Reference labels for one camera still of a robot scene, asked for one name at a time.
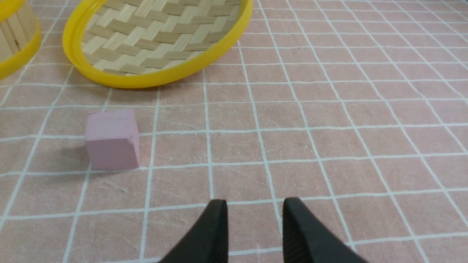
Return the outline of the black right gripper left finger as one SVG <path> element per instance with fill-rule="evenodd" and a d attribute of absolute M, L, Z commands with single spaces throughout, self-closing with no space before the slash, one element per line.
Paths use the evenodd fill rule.
<path fill-rule="evenodd" d="M 227 263 L 229 214 L 227 201 L 211 200 L 198 220 L 160 260 L 161 263 Z"/>

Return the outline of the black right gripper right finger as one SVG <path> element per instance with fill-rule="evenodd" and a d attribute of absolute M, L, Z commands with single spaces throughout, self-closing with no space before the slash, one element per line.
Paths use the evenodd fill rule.
<path fill-rule="evenodd" d="M 311 213 L 298 198 L 283 203 L 285 263 L 366 263 Z"/>

